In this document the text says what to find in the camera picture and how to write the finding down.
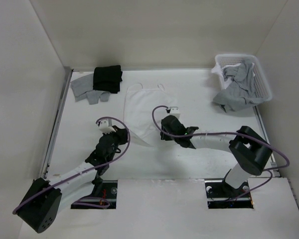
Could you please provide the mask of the white tank top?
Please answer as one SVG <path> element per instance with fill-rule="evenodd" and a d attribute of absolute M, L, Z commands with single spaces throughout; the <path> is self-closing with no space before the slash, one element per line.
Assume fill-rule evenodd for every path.
<path fill-rule="evenodd" d="M 124 123 L 133 143 L 155 148 L 171 145 L 160 139 L 160 131 L 152 120 L 153 109 L 160 105 L 178 106 L 177 99 L 166 92 L 162 84 L 153 89 L 146 89 L 141 83 L 128 87 L 124 103 Z"/>

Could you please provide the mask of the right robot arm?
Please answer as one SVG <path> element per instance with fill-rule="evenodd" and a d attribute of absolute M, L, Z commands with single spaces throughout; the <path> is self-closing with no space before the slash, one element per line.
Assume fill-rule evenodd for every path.
<path fill-rule="evenodd" d="M 183 148 L 215 149 L 232 153 L 237 164 L 225 175 L 221 191 L 233 197 L 243 188 L 251 176 L 260 176 L 272 154 L 272 150 L 255 131 L 242 126 L 234 135 L 200 135 L 198 127 L 185 127 L 177 117 L 166 116 L 161 120 L 161 140 L 173 140 Z"/>

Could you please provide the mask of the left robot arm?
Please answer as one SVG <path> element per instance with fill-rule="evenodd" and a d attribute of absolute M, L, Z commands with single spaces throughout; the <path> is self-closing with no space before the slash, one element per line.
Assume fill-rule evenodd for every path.
<path fill-rule="evenodd" d="M 38 234 L 44 232 L 63 208 L 78 204 L 85 196 L 95 199 L 101 195 L 101 176 L 123 154 L 119 147 L 129 144 L 127 128 L 109 127 L 94 151 L 79 166 L 52 179 L 34 180 L 13 214 Z"/>

